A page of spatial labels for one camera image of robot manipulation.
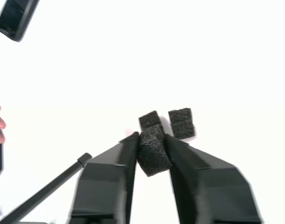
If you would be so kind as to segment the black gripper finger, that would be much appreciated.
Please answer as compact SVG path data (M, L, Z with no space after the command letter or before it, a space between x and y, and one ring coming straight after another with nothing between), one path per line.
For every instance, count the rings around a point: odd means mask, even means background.
M91 159L78 180L71 224L130 223L139 133Z
M231 163L165 135L181 224L261 224L251 187Z

